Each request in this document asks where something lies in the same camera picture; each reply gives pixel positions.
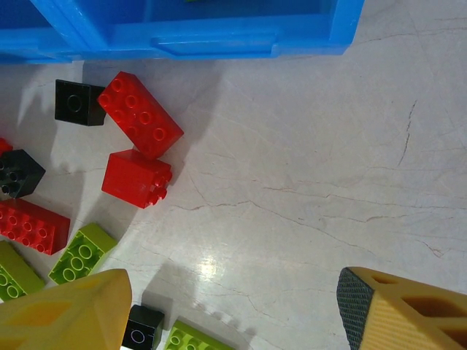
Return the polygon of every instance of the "yellow triangular piece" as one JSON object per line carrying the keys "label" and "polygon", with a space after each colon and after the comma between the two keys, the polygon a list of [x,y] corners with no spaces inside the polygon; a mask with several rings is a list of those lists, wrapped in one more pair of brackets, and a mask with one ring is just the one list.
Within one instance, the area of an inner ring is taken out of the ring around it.
{"label": "yellow triangular piece", "polygon": [[360,350],[467,349],[467,295],[368,268],[373,290]]}
{"label": "yellow triangular piece", "polygon": [[0,304],[1,350],[118,350],[131,307],[125,270]]}

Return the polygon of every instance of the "lime green lego brick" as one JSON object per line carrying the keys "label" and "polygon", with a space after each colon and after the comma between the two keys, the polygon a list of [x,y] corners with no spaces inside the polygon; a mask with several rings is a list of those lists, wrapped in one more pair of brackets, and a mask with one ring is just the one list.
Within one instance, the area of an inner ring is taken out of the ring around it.
{"label": "lime green lego brick", "polygon": [[117,241],[97,224],[86,225],[78,230],[49,277],[56,284],[86,277],[97,270],[116,245]]}
{"label": "lime green lego brick", "polygon": [[8,301],[37,292],[45,283],[6,241],[0,242],[0,299]]}
{"label": "lime green lego brick", "polygon": [[234,350],[203,332],[176,321],[167,340],[165,350]]}

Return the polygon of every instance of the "blue plastic container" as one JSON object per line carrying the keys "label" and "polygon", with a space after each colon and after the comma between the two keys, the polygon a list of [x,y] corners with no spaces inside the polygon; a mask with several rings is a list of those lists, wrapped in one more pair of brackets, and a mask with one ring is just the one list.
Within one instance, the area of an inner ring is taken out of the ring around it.
{"label": "blue plastic container", "polygon": [[342,54],[364,0],[0,0],[0,62]]}

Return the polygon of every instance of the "red lego brick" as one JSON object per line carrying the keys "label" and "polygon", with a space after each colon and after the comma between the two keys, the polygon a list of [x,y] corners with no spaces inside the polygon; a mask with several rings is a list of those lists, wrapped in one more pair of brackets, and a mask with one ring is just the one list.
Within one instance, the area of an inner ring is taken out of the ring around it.
{"label": "red lego brick", "polygon": [[98,101],[147,159],[159,158],[183,135],[136,75],[121,71]]}
{"label": "red lego brick", "polygon": [[52,255],[66,246],[70,219],[23,199],[0,202],[0,234]]}
{"label": "red lego brick", "polygon": [[0,138],[0,156],[3,152],[12,151],[13,147],[7,142],[7,140]]}
{"label": "red lego brick", "polygon": [[170,169],[169,164],[148,160],[135,149],[112,153],[102,191],[144,209],[166,197]]}

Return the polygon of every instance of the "crack in marble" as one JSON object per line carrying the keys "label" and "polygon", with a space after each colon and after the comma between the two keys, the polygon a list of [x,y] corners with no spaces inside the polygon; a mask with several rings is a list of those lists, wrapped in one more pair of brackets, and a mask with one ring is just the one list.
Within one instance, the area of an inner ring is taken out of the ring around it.
{"label": "crack in marble", "polygon": [[410,110],[410,113],[409,113],[409,122],[407,123],[407,129],[406,129],[406,132],[407,132],[407,139],[406,139],[406,145],[404,147],[404,152],[402,153],[402,156],[401,156],[401,159],[399,160],[399,163],[398,163],[398,167],[400,166],[400,164],[402,163],[402,160],[404,160],[404,157],[406,156],[406,152],[407,152],[407,147],[409,146],[409,140],[410,140],[410,125],[412,124],[412,114],[414,113],[414,109],[415,109],[415,106],[417,105],[417,101],[418,100],[415,100],[414,102],[414,105],[412,106],[412,109]]}

